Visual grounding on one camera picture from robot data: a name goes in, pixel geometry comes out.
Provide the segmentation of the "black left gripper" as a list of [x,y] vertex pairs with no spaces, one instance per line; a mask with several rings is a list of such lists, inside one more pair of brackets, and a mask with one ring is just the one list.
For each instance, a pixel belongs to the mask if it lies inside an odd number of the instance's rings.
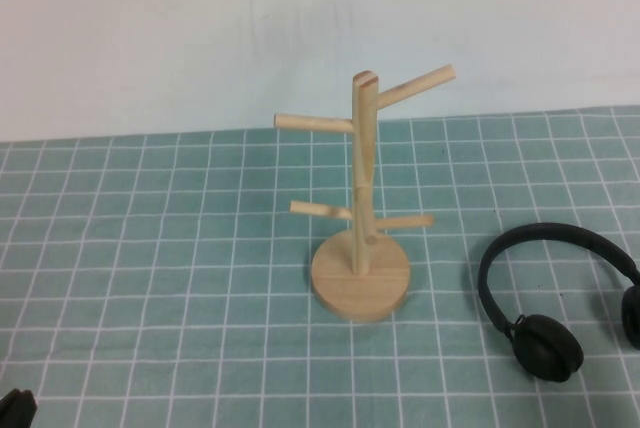
[[0,428],[30,428],[37,411],[31,390],[9,391],[0,402]]

